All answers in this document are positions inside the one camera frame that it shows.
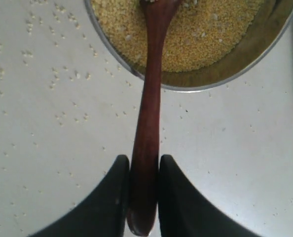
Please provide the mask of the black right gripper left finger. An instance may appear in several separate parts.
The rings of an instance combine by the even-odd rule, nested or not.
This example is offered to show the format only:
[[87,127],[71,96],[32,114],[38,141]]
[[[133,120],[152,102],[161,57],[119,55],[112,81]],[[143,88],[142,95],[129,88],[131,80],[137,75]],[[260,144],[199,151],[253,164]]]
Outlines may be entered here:
[[128,205],[129,159],[118,155],[98,186],[68,214],[34,237],[122,237]]

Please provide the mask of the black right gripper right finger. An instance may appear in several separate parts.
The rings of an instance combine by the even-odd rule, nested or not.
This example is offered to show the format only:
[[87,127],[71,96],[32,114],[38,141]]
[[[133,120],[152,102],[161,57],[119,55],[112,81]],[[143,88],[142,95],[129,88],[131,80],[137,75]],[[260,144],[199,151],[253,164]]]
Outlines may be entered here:
[[158,216],[163,237],[255,237],[209,202],[171,155],[160,160]]

